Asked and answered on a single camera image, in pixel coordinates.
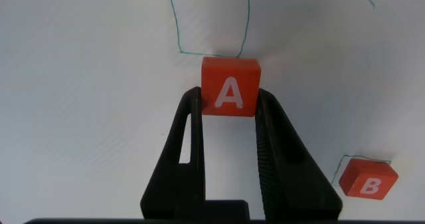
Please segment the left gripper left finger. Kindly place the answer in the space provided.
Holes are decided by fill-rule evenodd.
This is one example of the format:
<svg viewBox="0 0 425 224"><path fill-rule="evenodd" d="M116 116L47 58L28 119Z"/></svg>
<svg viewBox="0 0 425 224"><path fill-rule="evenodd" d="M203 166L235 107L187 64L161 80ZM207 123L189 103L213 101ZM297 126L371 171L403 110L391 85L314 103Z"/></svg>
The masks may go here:
<svg viewBox="0 0 425 224"><path fill-rule="evenodd" d="M205 201L205 154L203 144L201 88L184 93L171 129L140 201L146 219L174 219L184 206L197 206ZM190 160L179 162L185 126L191 119Z"/></svg>

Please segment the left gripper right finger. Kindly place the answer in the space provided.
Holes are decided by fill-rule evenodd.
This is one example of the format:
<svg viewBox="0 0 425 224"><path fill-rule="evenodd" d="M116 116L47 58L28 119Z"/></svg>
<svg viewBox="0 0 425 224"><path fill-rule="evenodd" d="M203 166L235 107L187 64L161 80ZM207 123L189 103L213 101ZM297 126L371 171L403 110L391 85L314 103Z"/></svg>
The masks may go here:
<svg viewBox="0 0 425 224"><path fill-rule="evenodd" d="M267 221L336 221L343 204L276 97L259 89L255 113L260 190Z"/></svg>

